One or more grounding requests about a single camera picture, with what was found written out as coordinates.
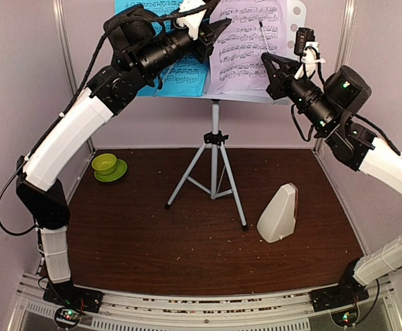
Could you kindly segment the lilac sheet music page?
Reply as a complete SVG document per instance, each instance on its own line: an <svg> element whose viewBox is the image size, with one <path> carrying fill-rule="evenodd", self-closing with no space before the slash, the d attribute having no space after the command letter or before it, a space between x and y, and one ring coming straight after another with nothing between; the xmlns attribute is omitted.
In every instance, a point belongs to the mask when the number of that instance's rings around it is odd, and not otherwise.
<svg viewBox="0 0 402 331"><path fill-rule="evenodd" d="M269 79L264 52L285 55L287 1L220 1L210 18L229 18L210 56L208 94L266 89Z"/></svg>

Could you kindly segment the blue sheet music page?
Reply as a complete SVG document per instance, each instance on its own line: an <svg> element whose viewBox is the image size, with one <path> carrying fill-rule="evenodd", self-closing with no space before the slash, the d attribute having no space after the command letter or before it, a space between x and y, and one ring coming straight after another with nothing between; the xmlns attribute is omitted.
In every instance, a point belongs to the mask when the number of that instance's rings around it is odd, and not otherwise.
<svg viewBox="0 0 402 331"><path fill-rule="evenodd" d="M120 13L133 5L142 3L146 10L162 16L179 9L182 1L137 1L137 0L114 0L114 12ZM155 87L145 86L138 97L201 97L203 95L205 81L209 70L209 63L199 63L195 57L188 54L166 68L160 77L163 86L158 89L158 79L154 80Z"/></svg>

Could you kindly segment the white perforated music stand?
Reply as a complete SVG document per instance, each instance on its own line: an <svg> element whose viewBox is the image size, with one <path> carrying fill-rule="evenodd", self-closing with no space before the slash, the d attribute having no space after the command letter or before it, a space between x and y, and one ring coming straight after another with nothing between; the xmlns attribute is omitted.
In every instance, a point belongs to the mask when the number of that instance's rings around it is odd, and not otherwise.
<svg viewBox="0 0 402 331"><path fill-rule="evenodd" d="M287 47L286 55L293 54L294 47L294 28L305 22L306 8L300 1L287 1ZM266 100L264 90L248 90L248 91L229 91L220 94L208 94L208 86L210 83L210 72L209 79L206 83L204 96L211 99L212 101L212 129L210 132L204 134L203 143L197 150L197 153L191 160L186 171L183 173L180 181L178 182L173 193L170 195L167 203L165 204L166 209L170 209L174 200L176 199L178 193L180 192L183 184L187 181L193 183L198 188L202 189L204 192L210 195L212 200L225 197L231 194L234 197L236 207L238 210L238 215L241 221L241 226L243 230L248 230L248 225L245 220L245 215L243 212L243 207L241 205L241 200L237 190L237 185L235 183L232 168L228 158L228 154L225 149L225 142L228 139L226 134L223 134L219 128L219 111L220 111L220 101L231 100L231 101L251 101L262 103ZM191 175L197 161L200 159L203 151L206 147L210 146L211 151L211 175L210 175L210 187L205 187L203 184L199 183Z"/></svg>

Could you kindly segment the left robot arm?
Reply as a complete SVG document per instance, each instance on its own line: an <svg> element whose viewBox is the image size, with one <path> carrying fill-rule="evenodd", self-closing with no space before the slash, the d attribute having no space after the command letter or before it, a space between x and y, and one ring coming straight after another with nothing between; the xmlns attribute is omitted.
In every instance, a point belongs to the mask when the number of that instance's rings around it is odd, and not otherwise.
<svg viewBox="0 0 402 331"><path fill-rule="evenodd" d="M66 231L70 211L59 173L77 150L146 87L160 86L160 74L191 54L206 62L219 35L231 24L211 21L216 1L184 1L159 16L137 4L108 19L101 42L113 55L97 73L86 70L65 110L23 160L17 195L38 223L53 296L64 306L79 300L68 263Z"/></svg>

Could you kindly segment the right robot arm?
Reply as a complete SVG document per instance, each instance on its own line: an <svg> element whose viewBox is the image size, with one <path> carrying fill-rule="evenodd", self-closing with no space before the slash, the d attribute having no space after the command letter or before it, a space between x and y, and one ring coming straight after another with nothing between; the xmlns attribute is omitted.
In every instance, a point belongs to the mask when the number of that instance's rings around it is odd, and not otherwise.
<svg viewBox="0 0 402 331"><path fill-rule="evenodd" d="M371 87L353 69L341 66L316 86L307 73L297 72L303 64L269 52L261 55L268 74L266 89L272 99L287 97L292 110L304 114L324 138L334 157L354 171L374 177L402 195L402 152L373 123L367 127L353 122L372 94ZM402 268L402 235L380 250L348 264L333 297L348 304L371 282Z"/></svg>

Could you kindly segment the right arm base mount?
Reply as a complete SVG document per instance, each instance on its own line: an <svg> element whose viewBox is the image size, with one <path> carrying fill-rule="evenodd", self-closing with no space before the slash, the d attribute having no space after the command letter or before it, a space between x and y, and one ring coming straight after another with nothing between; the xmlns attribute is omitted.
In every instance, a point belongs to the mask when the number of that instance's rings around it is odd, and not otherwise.
<svg viewBox="0 0 402 331"><path fill-rule="evenodd" d="M359 303L369 298L367 290L349 286L332 286L310 292L314 312L329 310L332 321L339 327L353 327L360 321Z"/></svg>

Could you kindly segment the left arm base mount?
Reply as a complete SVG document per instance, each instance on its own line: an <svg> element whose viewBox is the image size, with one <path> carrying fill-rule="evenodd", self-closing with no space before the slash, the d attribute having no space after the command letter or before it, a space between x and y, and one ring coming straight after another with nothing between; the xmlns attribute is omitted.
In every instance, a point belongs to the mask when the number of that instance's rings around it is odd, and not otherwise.
<svg viewBox="0 0 402 331"><path fill-rule="evenodd" d="M54 311L54 322L62 329L71 329L83 322L88 313L99 312L103 293L75 288L70 298L63 299L48 285L43 293L43 300L58 306Z"/></svg>

